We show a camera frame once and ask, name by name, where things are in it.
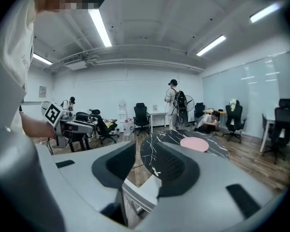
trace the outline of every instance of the floor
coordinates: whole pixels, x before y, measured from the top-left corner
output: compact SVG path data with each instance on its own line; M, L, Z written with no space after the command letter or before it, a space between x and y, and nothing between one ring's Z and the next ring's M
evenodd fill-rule
M154 131L164 131L168 128L155 128ZM264 183L273 194L281 193L290 184L290 155L287 155L286 160L278 159L277 165L274 165L274 156L271 153L262 156L259 152L261 139L242 136L242 143L239 144L236 138L227 142L227 137L222 137L223 131L215 136L219 142L228 149L230 161L246 171L251 176L255 177L260 182ZM150 176L151 173L143 166L140 158L140 146L143 140L148 136L145 132L142 132L139 136L131 134L130 136L124 136L122 133L117 139L117 142L124 141L136 141L136 161L134 167L128 175L128 179L137 187L140 187ZM47 139L36 138L33 139L35 143L42 140L42 144L46 145ZM98 139L94 139L89 143L92 149L111 145L114 142L110 139L106 139L101 145ZM50 145L55 145L55 140L50 141ZM79 143L73 143L75 151L80 151ZM53 149L54 154L71 153L69 146L65 149ZM146 214L142 214L140 217L136 216L132 210L130 204L126 203L126 213L129 221L129 227L135 227Z

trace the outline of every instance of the glass wall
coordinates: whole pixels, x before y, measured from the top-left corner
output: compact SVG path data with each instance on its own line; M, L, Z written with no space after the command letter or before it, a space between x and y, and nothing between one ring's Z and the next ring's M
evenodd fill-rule
M262 137L262 114L274 114L279 99L290 98L290 52L203 78L206 108L223 108L231 98L243 107L244 131Z

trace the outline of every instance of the ceiling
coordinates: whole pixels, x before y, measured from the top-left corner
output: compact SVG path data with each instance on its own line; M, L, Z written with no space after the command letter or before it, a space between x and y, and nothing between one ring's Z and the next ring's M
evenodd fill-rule
M34 25L34 52L53 65L143 64L202 72L207 66L283 30L278 13L251 24L249 17L274 0L106 0L100 13L112 47L104 44L87 10L42 13ZM220 35L227 40L202 57Z

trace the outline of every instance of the pink circle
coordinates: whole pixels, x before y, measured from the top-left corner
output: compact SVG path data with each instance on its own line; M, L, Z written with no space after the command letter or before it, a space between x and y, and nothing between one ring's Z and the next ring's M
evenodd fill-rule
M209 148L207 141L197 137L186 137L180 141L180 145L200 152L205 152Z

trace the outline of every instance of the person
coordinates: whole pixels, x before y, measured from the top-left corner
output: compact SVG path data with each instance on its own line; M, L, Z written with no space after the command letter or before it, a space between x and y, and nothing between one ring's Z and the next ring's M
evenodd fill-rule
M208 134L217 131L219 129L218 116L219 112L217 111L213 111L212 114L204 114L194 130Z
M27 76L33 58L33 26L38 14L60 12L82 0L17 0L0 24L0 62L16 82L27 91ZM29 137L55 138L48 122L16 111L10 129Z
M166 97L164 98L164 101L169 104L168 108L168 117L169 117L169 126L170 130L176 130L177 128L180 128L180 124L178 121L177 116L177 108L174 107L174 99L176 93L178 93L180 90L177 87L177 81L175 79L172 79L169 83L169 90L166 93Z
M69 111L73 111L73 105L75 104L75 98L72 96L69 101L65 100L63 102L63 108L69 110Z

